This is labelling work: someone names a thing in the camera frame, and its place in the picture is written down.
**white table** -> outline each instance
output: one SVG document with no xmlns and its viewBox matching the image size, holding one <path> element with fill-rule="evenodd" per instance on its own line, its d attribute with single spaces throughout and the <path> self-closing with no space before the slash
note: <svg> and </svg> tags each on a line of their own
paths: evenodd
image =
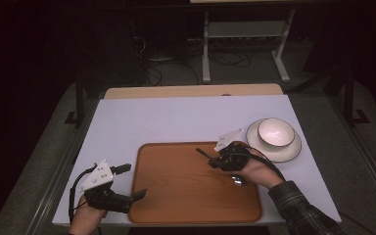
<svg viewBox="0 0 376 235">
<path fill-rule="evenodd" d="M 137 151 L 142 145 L 216 141 L 219 135 L 232 130 L 247 130 L 250 124 L 261 118 L 282 118 L 294 126 L 302 138 L 302 150 L 294 160 L 276 166 L 287 179 L 297 183 L 313 205 L 333 219 L 341 221 L 288 96 L 264 95 L 100 101 L 53 223 L 70 225 L 69 189 L 79 174 L 95 163 L 107 160 L 110 165 L 132 164 L 131 171 L 115 176 L 112 186 L 116 193 L 130 195 Z M 238 140 L 247 143 L 246 131 Z M 259 187 L 259 193 L 263 214 L 256 225 L 284 221 L 268 197 L 267 190 Z M 75 202 L 80 196 L 80 193 L 76 193 Z M 103 224 L 133 225 L 127 214 L 118 212 L 109 212 L 103 219 Z"/>
</svg>

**hand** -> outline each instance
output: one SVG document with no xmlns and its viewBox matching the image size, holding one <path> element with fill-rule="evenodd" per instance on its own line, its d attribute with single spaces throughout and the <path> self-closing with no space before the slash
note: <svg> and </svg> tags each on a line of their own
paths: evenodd
<svg viewBox="0 0 376 235">
<path fill-rule="evenodd" d="M 88 206 L 84 195 L 81 196 L 69 233 L 74 235 L 91 234 L 99 226 L 102 218 L 106 217 L 107 213 L 107 211 Z"/>
<path fill-rule="evenodd" d="M 256 149 L 248 149 L 249 152 L 257 157 L 262 158 L 263 154 L 256 150 Z M 271 189 L 272 187 L 284 182 L 272 169 L 270 169 L 267 165 L 254 160 L 249 159 L 247 164 L 243 167 L 240 171 L 232 171 L 232 174 L 238 174 L 245 179 L 254 182 L 256 184 L 260 184 L 267 189 Z"/>
</svg>

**plaid sleeve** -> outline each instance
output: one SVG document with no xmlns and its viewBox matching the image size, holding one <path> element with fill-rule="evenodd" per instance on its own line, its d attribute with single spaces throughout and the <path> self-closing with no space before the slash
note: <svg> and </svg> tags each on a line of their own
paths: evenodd
<svg viewBox="0 0 376 235">
<path fill-rule="evenodd" d="M 307 201 L 295 182 L 276 185 L 268 194 L 291 234 L 345 234 L 335 220 Z"/>
</svg>

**white plate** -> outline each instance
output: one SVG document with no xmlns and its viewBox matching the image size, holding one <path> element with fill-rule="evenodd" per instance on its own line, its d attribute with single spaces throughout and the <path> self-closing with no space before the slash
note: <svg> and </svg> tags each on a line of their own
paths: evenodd
<svg viewBox="0 0 376 235">
<path fill-rule="evenodd" d="M 287 162 L 294 159 L 302 148 L 302 140 L 295 131 L 295 138 L 292 143 L 285 147 L 270 146 L 259 137 L 259 125 L 264 119 L 253 122 L 247 130 L 247 141 L 249 146 L 261 151 L 268 159 L 275 163 Z"/>
</svg>

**wooden tray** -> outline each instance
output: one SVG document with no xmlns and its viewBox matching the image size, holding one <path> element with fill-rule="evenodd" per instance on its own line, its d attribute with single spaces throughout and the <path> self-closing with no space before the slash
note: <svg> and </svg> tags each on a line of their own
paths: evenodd
<svg viewBox="0 0 376 235">
<path fill-rule="evenodd" d="M 260 219 L 258 187 L 236 186 L 228 172 L 213 169 L 216 142 L 146 144 L 139 149 L 132 192 L 147 188 L 129 219 L 136 224 L 247 223 Z"/>
</svg>

